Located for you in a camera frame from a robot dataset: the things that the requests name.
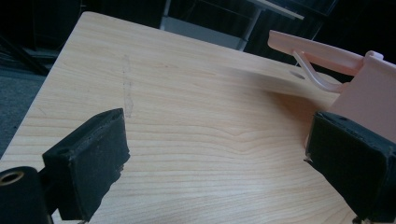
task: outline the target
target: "dark background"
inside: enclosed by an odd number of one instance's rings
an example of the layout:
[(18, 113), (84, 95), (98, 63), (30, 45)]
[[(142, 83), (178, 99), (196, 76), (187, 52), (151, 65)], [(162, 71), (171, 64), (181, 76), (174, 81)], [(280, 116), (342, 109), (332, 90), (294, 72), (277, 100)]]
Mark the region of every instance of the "dark background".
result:
[[(364, 55), (382, 53), (396, 63), (395, 0), (270, 0), (304, 16), (292, 20), (262, 11), (245, 52), (295, 64), (267, 46), (269, 30), (297, 35)], [(159, 28), (165, 0), (1, 0), (0, 32), (19, 45), (61, 50), (86, 10)], [(173, 0), (169, 15), (242, 36), (254, 13), (245, 0)]]

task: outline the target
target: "metal bar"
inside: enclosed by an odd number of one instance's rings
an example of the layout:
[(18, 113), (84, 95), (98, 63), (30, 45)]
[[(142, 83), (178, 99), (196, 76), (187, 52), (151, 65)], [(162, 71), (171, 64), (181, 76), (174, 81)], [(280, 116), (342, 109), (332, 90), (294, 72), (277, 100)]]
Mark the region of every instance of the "metal bar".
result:
[(250, 38), (251, 32), (253, 31), (254, 27), (256, 26), (257, 20), (260, 17), (260, 14), (262, 13), (262, 10), (259, 7), (256, 7), (254, 10), (253, 17), (250, 20), (250, 23), (248, 24), (248, 27), (244, 33), (244, 36), (242, 36), (241, 41), (238, 44), (237, 49), (243, 51), (245, 49), (245, 46), (248, 43), (248, 40)]

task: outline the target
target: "wooden table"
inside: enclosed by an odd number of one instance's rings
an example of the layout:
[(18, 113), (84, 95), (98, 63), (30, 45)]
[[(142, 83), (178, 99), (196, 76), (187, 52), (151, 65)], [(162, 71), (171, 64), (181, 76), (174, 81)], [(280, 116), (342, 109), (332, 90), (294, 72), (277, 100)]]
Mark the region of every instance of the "wooden table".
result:
[(343, 198), (303, 161), (313, 113), (337, 95), (297, 73), (84, 13), (0, 170), (42, 169), (43, 152), (123, 107), (132, 158), (91, 223), (351, 223)]

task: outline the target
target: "gray carpet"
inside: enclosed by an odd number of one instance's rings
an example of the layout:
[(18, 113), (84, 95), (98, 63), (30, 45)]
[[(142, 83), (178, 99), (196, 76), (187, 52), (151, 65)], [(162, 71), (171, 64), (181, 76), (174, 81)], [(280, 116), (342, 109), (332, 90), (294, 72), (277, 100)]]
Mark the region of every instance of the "gray carpet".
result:
[(0, 67), (0, 158), (45, 78)]
[[(51, 49), (26, 51), (48, 69), (51, 69), (59, 55), (59, 51)], [(44, 80), (45, 77), (34, 74), (0, 46), (0, 158), (20, 127)]]

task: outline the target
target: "table top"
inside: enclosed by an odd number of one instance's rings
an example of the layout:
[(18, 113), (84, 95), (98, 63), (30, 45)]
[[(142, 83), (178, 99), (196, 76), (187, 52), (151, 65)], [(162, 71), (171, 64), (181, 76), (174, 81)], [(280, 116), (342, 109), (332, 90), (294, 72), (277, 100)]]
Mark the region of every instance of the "table top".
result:
[(85, 120), (123, 107), (132, 157), (90, 223), (351, 223), (304, 162), (313, 114), (337, 94), (302, 73), (86, 12), (0, 170), (42, 169), (41, 155)]

